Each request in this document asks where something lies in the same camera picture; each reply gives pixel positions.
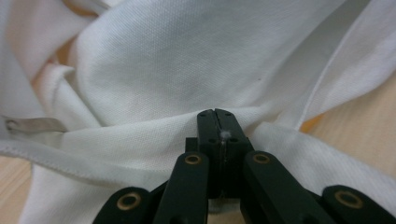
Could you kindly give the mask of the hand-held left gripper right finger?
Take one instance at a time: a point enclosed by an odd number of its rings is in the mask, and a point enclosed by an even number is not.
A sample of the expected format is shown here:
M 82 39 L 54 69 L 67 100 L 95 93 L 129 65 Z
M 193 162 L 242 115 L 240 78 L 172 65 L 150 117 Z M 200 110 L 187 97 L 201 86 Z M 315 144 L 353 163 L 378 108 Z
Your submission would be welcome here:
M 223 198 L 239 198 L 244 159 L 252 147 L 233 113 L 222 109 L 215 112 L 220 140 L 220 195 Z

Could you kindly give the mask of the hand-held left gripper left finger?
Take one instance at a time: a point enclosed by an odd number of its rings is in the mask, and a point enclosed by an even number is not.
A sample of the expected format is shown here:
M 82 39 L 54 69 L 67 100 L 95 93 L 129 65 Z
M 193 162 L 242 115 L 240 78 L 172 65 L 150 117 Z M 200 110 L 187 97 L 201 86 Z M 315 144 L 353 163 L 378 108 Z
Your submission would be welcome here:
M 209 159 L 208 198 L 221 194 L 221 140 L 218 109 L 208 109 L 197 115 L 197 136 L 186 139 L 185 151 L 198 151 Z

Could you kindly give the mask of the white tote bag coloured patches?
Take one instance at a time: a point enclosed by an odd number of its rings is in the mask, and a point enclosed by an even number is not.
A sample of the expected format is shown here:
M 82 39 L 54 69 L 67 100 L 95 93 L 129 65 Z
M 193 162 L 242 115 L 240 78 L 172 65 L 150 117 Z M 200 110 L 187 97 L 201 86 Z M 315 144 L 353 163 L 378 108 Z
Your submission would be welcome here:
M 197 114 L 235 114 L 306 188 L 396 179 L 301 132 L 396 75 L 396 0 L 0 0 L 0 155 L 28 160 L 19 224 L 92 224 L 170 175 Z

